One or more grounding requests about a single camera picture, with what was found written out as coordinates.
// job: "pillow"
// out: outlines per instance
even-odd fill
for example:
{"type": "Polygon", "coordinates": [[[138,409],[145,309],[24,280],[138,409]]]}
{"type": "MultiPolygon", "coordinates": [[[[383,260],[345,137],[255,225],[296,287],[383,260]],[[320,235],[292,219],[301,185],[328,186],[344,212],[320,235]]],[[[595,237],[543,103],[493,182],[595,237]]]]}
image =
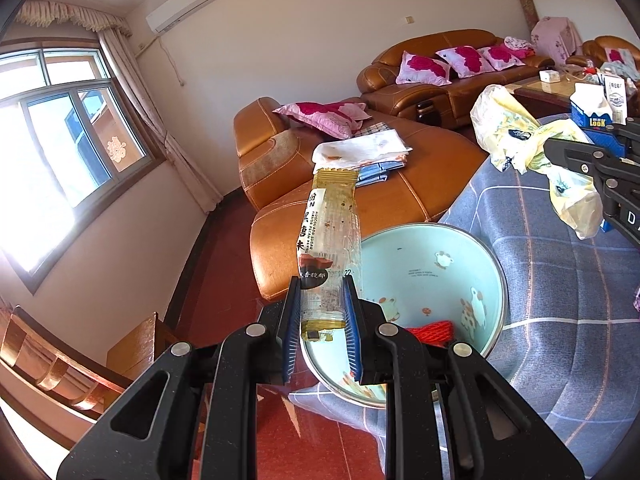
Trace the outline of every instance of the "pillow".
{"type": "Polygon", "coordinates": [[[362,127],[362,121],[370,119],[364,111],[366,107],[364,103],[292,103],[274,113],[292,117],[336,139],[350,139],[362,127]]]}
{"type": "Polygon", "coordinates": [[[407,51],[402,54],[400,73],[396,84],[426,83],[436,86],[450,85],[449,72],[451,66],[443,61],[426,56],[416,56],[407,51]]]}
{"type": "Polygon", "coordinates": [[[512,66],[524,65],[524,63],[509,52],[506,47],[500,45],[479,48],[478,52],[499,72],[512,66]]]}
{"type": "Polygon", "coordinates": [[[636,60],[628,48],[605,48],[604,51],[607,53],[608,61],[620,61],[630,68],[636,68],[636,60]]]}
{"type": "Polygon", "coordinates": [[[486,72],[495,72],[489,62],[472,46],[457,46],[436,52],[445,59],[460,78],[473,77],[486,72]]]}

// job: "window sill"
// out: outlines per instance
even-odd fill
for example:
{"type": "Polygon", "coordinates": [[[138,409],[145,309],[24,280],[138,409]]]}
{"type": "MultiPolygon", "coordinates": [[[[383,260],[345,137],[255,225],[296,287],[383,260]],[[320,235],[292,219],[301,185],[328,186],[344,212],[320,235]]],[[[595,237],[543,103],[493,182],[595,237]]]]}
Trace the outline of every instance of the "window sill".
{"type": "Polygon", "coordinates": [[[147,164],[140,168],[136,173],[127,177],[115,188],[107,192],[104,196],[96,202],[91,209],[89,209],[85,215],[78,218],[76,224],[66,237],[51,251],[49,256],[43,261],[38,269],[33,272],[27,272],[24,268],[8,253],[5,253],[5,257],[13,267],[15,273],[20,277],[24,285],[27,287],[31,294],[35,294],[47,275],[51,272],[51,269],[56,265],[60,258],[65,254],[66,250],[76,241],[76,239],[82,234],[82,232],[95,221],[107,208],[113,204],[119,197],[121,197],[127,190],[129,190],[134,184],[138,183],[144,176],[148,175],[155,168],[160,166],[164,162],[163,158],[152,158],[147,164]]]}

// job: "ruffled valance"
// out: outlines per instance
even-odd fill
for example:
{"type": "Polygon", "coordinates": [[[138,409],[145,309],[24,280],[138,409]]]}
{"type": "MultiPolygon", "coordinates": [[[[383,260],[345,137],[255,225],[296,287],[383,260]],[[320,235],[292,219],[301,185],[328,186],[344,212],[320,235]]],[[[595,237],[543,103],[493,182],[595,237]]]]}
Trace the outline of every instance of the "ruffled valance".
{"type": "Polygon", "coordinates": [[[76,25],[94,32],[117,28],[124,36],[131,36],[131,29],[124,18],[101,10],[59,2],[27,0],[15,17],[16,22],[37,27],[49,27],[54,20],[58,20],[59,23],[71,20],[76,25]]]}

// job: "black baseboard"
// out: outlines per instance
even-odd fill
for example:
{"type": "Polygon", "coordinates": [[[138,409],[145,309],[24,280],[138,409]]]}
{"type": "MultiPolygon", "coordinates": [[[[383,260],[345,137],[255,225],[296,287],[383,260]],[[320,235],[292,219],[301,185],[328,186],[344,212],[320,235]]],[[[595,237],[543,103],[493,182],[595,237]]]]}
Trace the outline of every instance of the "black baseboard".
{"type": "Polygon", "coordinates": [[[189,257],[184,264],[184,268],[182,269],[180,278],[178,279],[178,283],[175,285],[174,294],[172,295],[171,301],[169,302],[169,307],[166,310],[166,314],[164,314],[163,322],[169,327],[169,329],[175,330],[178,326],[180,316],[182,315],[182,308],[184,307],[184,301],[187,298],[187,293],[189,291],[189,287],[191,286],[191,281],[193,280],[193,275],[196,271],[196,267],[198,265],[198,262],[200,261],[200,257],[202,256],[202,251],[204,250],[205,243],[209,238],[211,228],[214,225],[216,218],[220,214],[222,214],[225,205],[239,194],[244,194],[244,191],[241,187],[231,191],[230,193],[227,193],[225,197],[220,201],[220,203],[216,206],[216,208],[207,215],[207,219],[204,221],[204,224],[200,229],[200,233],[198,234],[198,237],[196,238],[196,241],[191,248],[191,253],[189,254],[189,257]]]}

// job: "milk carton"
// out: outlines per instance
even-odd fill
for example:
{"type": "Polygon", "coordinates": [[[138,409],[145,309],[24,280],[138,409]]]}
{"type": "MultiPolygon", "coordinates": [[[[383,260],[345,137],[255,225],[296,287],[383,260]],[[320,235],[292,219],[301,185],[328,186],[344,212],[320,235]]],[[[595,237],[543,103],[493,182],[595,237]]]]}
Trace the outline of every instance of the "milk carton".
{"type": "Polygon", "coordinates": [[[604,91],[613,111],[612,120],[617,124],[626,123],[626,86],[619,75],[604,75],[604,91]]]}
{"type": "Polygon", "coordinates": [[[571,118],[581,128],[604,132],[613,122],[613,110],[604,97],[604,87],[576,83],[571,96],[571,118]]]}

